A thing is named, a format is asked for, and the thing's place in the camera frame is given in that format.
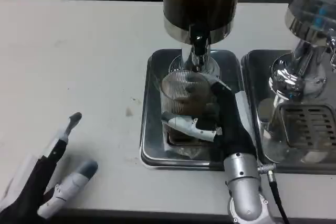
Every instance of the cable connector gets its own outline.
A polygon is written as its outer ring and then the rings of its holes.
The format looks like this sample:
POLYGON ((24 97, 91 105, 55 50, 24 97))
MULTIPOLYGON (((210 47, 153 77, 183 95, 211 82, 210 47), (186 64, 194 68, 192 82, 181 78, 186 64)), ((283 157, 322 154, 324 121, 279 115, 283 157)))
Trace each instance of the cable connector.
POLYGON ((273 171, 276 169, 276 164, 267 164, 258 166, 259 174, 266 174, 269 171, 273 171))

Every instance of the white table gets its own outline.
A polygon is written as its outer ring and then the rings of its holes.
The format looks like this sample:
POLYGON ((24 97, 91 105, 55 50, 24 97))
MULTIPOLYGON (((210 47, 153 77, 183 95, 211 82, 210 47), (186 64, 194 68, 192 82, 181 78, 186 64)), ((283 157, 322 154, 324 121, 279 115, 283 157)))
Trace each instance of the white table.
MULTIPOLYGON (((238 58, 291 48, 286 8, 239 4, 232 33, 214 48, 238 58)), ((139 158, 147 59, 180 47, 164 30, 161 3, 0 0, 0 10, 0 191, 80 111, 61 166, 91 157, 99 171, 69 208, 227 214, 225 173, 150 170, 139 158)), ((277 179, 289 217, 336 219, 336 176, 277 179)))

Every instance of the chrome espresso machine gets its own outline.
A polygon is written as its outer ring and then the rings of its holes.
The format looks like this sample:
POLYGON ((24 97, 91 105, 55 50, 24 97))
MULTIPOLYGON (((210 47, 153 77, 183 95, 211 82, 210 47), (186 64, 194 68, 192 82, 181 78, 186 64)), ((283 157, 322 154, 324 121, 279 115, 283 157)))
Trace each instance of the chrome espresso machine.
POLYGON ((165 29, 182 49, 148 60, 141 158, 152 168, 224 170, 235 223, 275 223, 260 186, 267 174, 289 223, 275 169, 336 174, 336 0, 292 0, 284 18, 297 46, 254 50, 241 62, 211 50, 230 33, 236 4, 164 0, 165 29), (252 134, 241 121, 249 115, 252 134))

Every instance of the metal tray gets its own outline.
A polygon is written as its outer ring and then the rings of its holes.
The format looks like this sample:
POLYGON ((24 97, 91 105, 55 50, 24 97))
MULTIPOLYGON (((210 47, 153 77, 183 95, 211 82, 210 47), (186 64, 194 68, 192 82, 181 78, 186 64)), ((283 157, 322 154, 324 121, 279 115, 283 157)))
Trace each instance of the metal tray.
MULTIPOLYGON (((148 60, 144 92, 140 152, 143 162, 153 168, 223 170, 223 157, 212 146, 172 146, 163 141, 160 104, 160 81, 168 74, 170 63, 181 54, 178 49, 156 51, 148 60), (195 158, 179 152, 197 152, 195 158)), ((212 51, 211 57, 221 69, 221 79, 237 93, 243 90, 240 64, 226 50, 212 51)))
MULTIPOLYGON (((256 134, 258 157, 262 163, 277 163, 278 171, 284 173, 307 174, 336 174, 336 150, 332 147, 317 148, 314 144, 317 140, 308 141, 309 146, 299 148, 302 145, 299 140, 293 140, 289 134, 290 127, 282 117, 283 125, 287 125, 284 134, 269 130, 269 122, 274 118, 275 95, 268 85, 270 66, 276 58, 288 53, 284 50, 255 50, 242 59, 244 87, 250 103, 253 117, 253 126, 256 134)), ((308 106, 317 106, 320 109, 331 108, 330 113, 335 113, 336 108, 336 74, 330 71, 330 63, 327 57, 323 60, 323 66, 327 73, 327 84, 324 91, 313 101, 304 102, 308 106)))

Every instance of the robotic finger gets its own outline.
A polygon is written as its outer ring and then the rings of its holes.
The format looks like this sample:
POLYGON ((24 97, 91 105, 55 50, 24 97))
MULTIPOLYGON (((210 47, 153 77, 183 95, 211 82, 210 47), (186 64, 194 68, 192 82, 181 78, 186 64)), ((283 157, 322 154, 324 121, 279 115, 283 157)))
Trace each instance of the robotic finger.
POLYGON ((37 223, 51 217, 95 174, 97 163, 86 162, 45 195, 57 163, 66 150, 69 135, 81 117, 79 112, 72 115, 40 158, 30 155, 25 159, 0 200, 0 223, 37 223))

